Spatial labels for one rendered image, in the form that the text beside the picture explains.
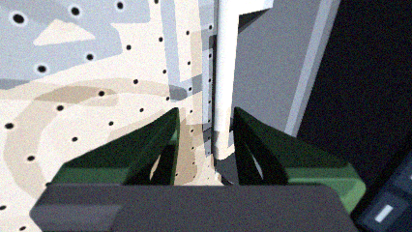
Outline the dark grey box-shaped imager with drawer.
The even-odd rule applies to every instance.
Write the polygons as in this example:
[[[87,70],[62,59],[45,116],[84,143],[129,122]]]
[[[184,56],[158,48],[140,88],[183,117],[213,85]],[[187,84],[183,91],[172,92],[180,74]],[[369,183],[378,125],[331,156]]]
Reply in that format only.
[[[239,186],[234,107],[350,162],[366,185],[359,232],[412,232],[412,0],[218,0],[225,186]]]

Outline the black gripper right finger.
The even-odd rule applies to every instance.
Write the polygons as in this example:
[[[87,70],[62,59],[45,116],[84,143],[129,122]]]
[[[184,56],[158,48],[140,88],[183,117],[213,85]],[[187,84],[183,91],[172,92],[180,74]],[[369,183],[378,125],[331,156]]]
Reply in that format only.
[[[350,162],[260,122],[241,107],[234,107],[233,138],[239,186],[327,186],[349,215],[366,191]]]

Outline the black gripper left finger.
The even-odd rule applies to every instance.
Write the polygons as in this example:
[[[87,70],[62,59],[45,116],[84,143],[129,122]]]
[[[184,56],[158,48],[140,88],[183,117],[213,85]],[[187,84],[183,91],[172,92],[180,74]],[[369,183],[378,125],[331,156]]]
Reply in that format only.
[[[179,107],[173,107],[152,123],[64,162],[48,185],[174,186],[179,138]],[[159,157],[150,180],[152,167]]]

